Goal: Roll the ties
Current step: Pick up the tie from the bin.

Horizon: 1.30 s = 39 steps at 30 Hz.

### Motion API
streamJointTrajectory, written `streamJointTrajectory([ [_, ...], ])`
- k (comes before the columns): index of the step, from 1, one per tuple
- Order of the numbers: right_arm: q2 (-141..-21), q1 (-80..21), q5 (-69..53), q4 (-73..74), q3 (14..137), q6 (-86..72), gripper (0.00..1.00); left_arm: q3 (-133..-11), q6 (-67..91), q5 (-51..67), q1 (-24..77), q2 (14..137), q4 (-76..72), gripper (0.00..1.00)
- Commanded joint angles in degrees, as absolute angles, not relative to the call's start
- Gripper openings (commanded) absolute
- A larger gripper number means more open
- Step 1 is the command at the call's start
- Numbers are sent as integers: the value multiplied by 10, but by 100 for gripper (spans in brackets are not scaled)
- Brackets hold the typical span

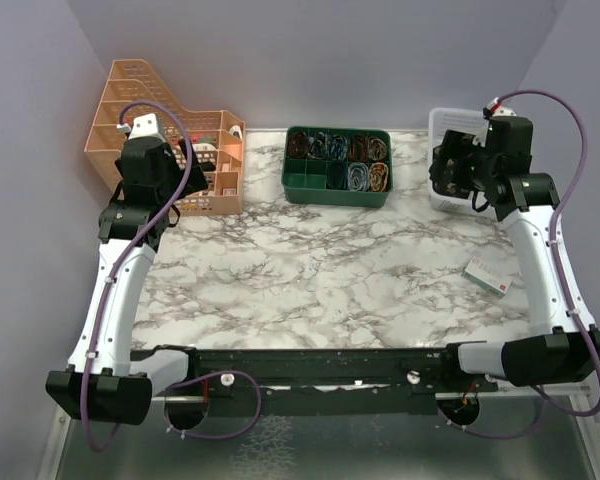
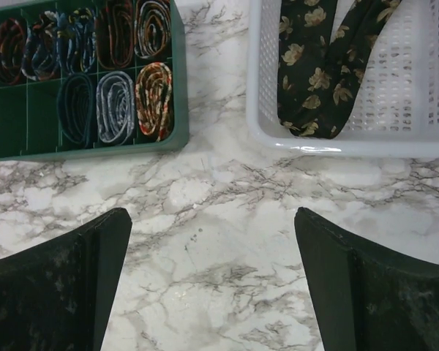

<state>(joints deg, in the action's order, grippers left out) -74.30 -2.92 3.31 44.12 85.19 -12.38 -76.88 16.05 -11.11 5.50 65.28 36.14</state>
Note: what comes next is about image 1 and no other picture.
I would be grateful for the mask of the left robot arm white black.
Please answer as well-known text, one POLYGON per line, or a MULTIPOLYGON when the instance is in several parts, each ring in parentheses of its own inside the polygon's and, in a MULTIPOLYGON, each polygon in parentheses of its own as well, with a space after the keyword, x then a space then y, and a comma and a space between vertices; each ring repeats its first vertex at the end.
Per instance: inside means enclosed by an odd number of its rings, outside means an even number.
POLYGON ((151 399, 168 386, 186 395, 201 371, 181 347, 159 347, 142 360, 131 330, 149 267, 176 201, 208 182, 191 142, 178 142, 180 166, 159 136, 128 137, 115 166, 121 179, 98 219, 99 270, 87 318, 64 369, 50 371, 47 394, 73 419, 139 425, 151 399))

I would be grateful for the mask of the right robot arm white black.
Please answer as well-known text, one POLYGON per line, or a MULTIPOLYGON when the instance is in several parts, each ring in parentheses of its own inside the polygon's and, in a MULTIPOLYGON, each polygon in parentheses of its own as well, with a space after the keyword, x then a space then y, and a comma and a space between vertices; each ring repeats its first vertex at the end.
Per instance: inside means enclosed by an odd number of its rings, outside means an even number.
POLYGON ((515 386, 586 379, 600 359, 600 330, 579 296, 561 235, 552 226, 560 198, 552 177, 530 170, 533 124, 524 117, 493 116, 482 131, 445 128, 431 146, 434 193, 448 201, 487 207, 509 236, 525 282, 531 334, 506 342, 456 345, 439 367, 441 383, 461 391, 476 374, 515 386))

